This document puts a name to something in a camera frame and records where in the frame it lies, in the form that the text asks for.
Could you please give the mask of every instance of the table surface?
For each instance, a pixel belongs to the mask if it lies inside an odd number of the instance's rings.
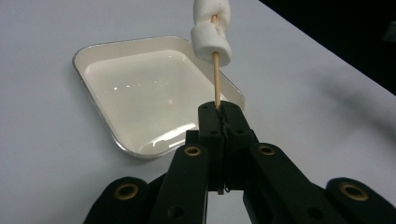
[[[247,121],[315,184],[357,179],[396,204],[396,97],[257,0],[231,0],[231,63]],[[72,65],[89,45],[190,38],[193,1],[0,3],[0,223],[81,223],[113,180],[151,181],[121,151]],[[209,194],[207,223],[249,223],[240,191]]]

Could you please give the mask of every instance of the rectangular tray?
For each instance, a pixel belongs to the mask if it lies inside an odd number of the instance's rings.
[[[145,159],[184,144],[197,108],[214,100],[213,66],[191,43],[167,36],[93,45],[73,65],[117,144]],[[220,73],[221,100],[245,109],[242,93]]]

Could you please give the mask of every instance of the white tabletop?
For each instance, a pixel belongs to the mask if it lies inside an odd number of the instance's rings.
[[[396,97],[259,1],[230,2],[221,71],[258,138],[315,184],[346,176],[396,204]],[[172,153],[142,161],[117,147],[72,58],[99,43],[191,39],[192,3],[1,1],[0,223],[81,223],[113,180],[166,172]],[[249,223],[241,195],[211,193],[207,223]]]

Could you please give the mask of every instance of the bolt hole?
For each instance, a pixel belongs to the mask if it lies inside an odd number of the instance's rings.
[[[261,154],[266,156],[272,156],[275,154],[275,151],[270,147],[259,147],[259,151]]]
[[[184,153],[189,156],[198,156],[199,154],[201,154],[201,149],[199,149],[198,147],[187,147],[186,149],[184,149]]]
[[[184,211],[180,207],[173,206],[168,209],[168,216],[170,218],[182,218],[184,216]]]
[[[136,196],[138,190],[139,187],[136,184],[123,184],[116,188],[114,197],[121,201],[129,200]]]
[[[353,199],[355,201],[366,201],[369,198],[366,191],[352,184],[341,183],[340,190],[348,198]]]
[[[316,220],[323,219],[323,213],[315,207],[308,207],[306,209],[306,213]]]

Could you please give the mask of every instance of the marshmallow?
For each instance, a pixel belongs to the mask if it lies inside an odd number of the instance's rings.
[[[219,34],[216,24],[210,21],[199,22],[191,30],[191,42],[195,56],[213,64],[213,52],[219,53],[219,66],[231,61],[231,48],[225,34]]]
[[[193,17],[195,25],[210,21],[216,15],[216,28],[223,35],[228,29],[231,18],[230,3],[228,0],[195,0]]]

